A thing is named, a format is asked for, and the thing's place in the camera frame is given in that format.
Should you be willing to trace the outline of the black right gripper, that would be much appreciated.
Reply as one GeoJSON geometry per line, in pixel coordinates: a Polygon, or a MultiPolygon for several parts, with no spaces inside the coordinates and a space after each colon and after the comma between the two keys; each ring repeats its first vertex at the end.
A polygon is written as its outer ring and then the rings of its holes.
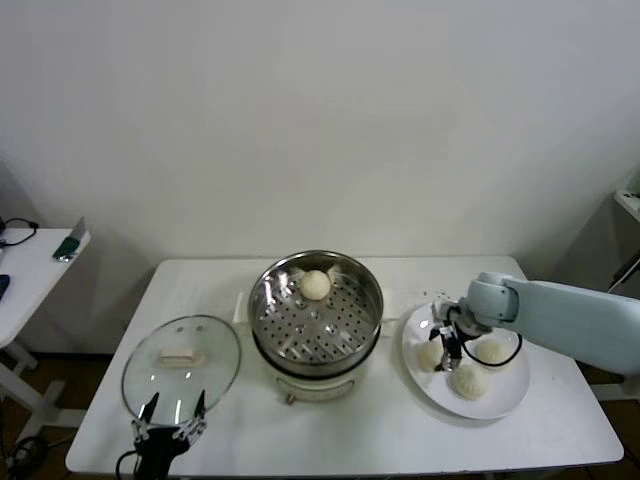
{"type": "Polygon", "coordinates": [[[435,367],[436,372],[452,372],[462,362],[462,346],[451,323],[444,323],[441,327],[434,327],[429,331],[429,342],[442,343],[444,356],[435,367]]]}

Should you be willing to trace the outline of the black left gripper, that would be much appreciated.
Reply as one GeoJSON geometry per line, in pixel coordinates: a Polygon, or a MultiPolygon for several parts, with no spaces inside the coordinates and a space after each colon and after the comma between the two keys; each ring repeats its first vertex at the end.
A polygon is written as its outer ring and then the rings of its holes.
{"type": "Polygon", "coordinates": [[[159,393],[142,405],[136,419],[131,422],[135,450],[140,458],[134,478],[142,480],[165,480],[173,460],[186,453],[190,444],[194,444],[207,427],[205,419],[205,391],[202,390],[196,403],[193,416],[180,428],[153,427],[154,415],[159,393]]]}

